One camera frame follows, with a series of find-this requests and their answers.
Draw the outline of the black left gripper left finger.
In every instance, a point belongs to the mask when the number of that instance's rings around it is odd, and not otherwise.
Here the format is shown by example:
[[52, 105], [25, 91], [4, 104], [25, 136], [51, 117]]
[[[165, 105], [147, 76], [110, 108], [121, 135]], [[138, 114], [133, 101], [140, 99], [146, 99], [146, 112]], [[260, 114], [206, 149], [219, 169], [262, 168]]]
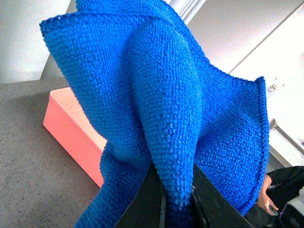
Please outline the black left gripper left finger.
[[150, 166], [132, 202], [116, 223], [116, 228], [164, 228], [166, 192], [155, 166]]

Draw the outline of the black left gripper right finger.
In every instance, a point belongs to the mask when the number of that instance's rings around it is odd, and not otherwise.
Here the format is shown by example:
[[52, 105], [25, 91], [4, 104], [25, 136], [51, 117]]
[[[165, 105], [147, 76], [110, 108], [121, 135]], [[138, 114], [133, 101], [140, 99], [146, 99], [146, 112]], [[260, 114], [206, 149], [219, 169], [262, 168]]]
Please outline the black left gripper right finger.
[[248, 222], [194, 165], [192, 193], [195, 228], [251, 228]]

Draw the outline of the bystander hand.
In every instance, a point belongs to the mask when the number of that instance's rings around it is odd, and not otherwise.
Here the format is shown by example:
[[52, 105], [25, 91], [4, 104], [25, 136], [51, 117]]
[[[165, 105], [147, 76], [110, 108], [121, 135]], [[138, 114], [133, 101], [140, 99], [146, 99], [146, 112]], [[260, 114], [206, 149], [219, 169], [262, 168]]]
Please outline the bystander hand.
[[278, 211], [278, 207], [273, 203], [273, 201], [268, 197], [266, 191], [270, 184], [272, 183], [271, 178], [266, 174], [264, 177], [264, 181], [262, 184], [262, 187], [259, 191], [259, 196], [257, 200], [257, 205], [263, 209], [266, 213], [268, 213], [271, 216], [274, 216], [274, 213], [272, 212], [272, 209]]

